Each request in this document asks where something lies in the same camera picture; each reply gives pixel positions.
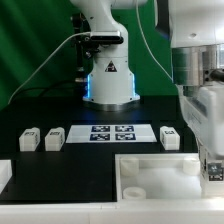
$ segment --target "white box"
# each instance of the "white box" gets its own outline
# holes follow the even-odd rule
[[[46,151],[60,151],[65,142],[65,130],[63,128],[51,129],[45,137]]]
[[[172,127],[164,126],[160,128],[160,141],[165,150],[179,150],[180,148],[180,136]]]
[[[40,143],[40,129],[26,129],[19,138],[21,152],[34,152]]]

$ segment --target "small white block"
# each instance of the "small white block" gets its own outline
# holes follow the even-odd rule
[[[12,166],[10,160],[0,160],[0,194],[12,177]]]
[[[34,152],[40,143],[40,129],[26,129],[19,138],[21,152]]]
[[[46,151],[60,151],[65,142],[65,130],[63,128],[51,129],[45,137]]]
[[[165,150],[179,150],[180,148],[180,136],[172,127],[160,128],[160,141]]]

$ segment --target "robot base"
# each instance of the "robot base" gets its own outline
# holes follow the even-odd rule
[[[98,104],[98,103],[85,101],[85,100],[83,102],[84,102],[84,106],[95,109],[95,110],[116,112],[116,111],[124,111],[124,110],[129,110],[132,108],[137,108],[140,105],[140,98],[138,100],[134,100],[134,101],[123,103],[123,104]]]

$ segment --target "white platform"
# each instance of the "white platform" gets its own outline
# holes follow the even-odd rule
[[[73,125],[66,143],[156,142],[150,124]]]

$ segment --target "green backdrop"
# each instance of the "green backdrop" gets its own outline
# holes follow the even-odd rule
[[[156,58],[171,73],[170,43],[156,32],[153,9],[153,0],[141,7],[143,29]],[[69,0],[0,1],[0,109],[49,54],[73,34],[70,16],[75,12]],[[129,31],[129,66],[136,74],[137,93],[176,95],[175,87],[143,44],[135,10],[117,10],[113,14]],[[67,44],[26,88],[72,79],[75,57],[74,48]]]

